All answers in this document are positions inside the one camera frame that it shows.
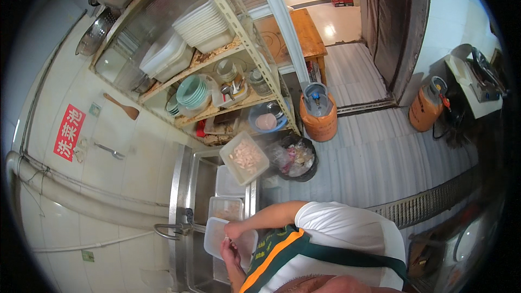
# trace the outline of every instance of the white t-shirt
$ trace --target white t-shirt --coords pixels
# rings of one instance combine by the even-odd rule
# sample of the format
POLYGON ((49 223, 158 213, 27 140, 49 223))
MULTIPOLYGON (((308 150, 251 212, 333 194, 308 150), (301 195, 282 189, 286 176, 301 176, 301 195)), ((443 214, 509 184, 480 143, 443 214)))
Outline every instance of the white t-shirt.
MULTIPOLYGON (((309 202, 295 217, 295 225, 309 234, 309 241, 348 248, 405 262, 403 238, 394 222, 365 209, 337 202, 309 202)), ((387 267, 349 267, 297 255, 260 290, 272 293, 285 283, 309 275, 351 275, 374 287, 401 290, 403 280, 387 267)))

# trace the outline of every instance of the faucet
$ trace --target faucet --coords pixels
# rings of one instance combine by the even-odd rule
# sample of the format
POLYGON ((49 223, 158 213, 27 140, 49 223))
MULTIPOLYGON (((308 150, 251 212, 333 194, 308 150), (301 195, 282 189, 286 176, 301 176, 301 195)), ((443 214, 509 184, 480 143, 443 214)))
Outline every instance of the faucet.
POLYGON ((154 224, 154 231, 164 238, 167 238, 169 240, 178 241, 181 239, 181 237, 176 236, 176 235, 166 234, 166 233, 160 231, 160 228, 172 228, 175 230, 180 230, 180 232, 173 231, 175 234, 188 235, 190 233, 190 231, 193 229, 193 222, 194 222, 194 212, 191 208, 187 208, 186 209, 186 223, 154 224))

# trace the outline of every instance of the man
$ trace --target man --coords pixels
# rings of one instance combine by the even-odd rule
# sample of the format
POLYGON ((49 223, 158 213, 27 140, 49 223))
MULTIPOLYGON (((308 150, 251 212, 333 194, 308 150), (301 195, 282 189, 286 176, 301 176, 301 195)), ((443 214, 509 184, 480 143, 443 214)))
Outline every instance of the man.
POLYGON ((233 293, 392 293, 403 286, 402 236, 392 221, 368 210, 288 201, 230 222, 225 232, 220 252, 233 293), (264 228, 278 230, 259 240, 246 273, 233 240, 264 228))

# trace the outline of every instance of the apron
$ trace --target apron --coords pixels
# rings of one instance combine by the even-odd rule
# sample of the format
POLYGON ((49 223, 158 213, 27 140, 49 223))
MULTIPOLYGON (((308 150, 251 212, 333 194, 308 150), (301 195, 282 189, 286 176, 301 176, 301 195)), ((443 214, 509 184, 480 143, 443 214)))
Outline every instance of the apron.
POLYGON ((407 282, 405 263, 399 259, 309 242, 309 235, 294 225, 271 230, 257 245, 239 293, 259 292, 293 257, 301 254, 316 260, 352 267, 388 267, 407 282))

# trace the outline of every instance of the sink basin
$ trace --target sink basin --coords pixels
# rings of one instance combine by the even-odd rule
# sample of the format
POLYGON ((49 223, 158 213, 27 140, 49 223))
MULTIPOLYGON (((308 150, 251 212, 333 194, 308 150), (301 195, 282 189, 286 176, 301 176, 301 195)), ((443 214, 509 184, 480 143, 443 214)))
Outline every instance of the sink basin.
MULTIPOLYGON (((193 212, 193 228, 186 235, 175 234, 170 240, 170 274, 174 291, 229 293, 230 281, 221 259, 208 254, 203 247, 210 197, 216 196, 217 168, 224 162, 218 148, 193 153, 180 146, 170 193, 169 224, 191 223, 188 209, 193 212)), ((244 187, 244 218, 255 214, 258 206, 257 181, 244 187)))

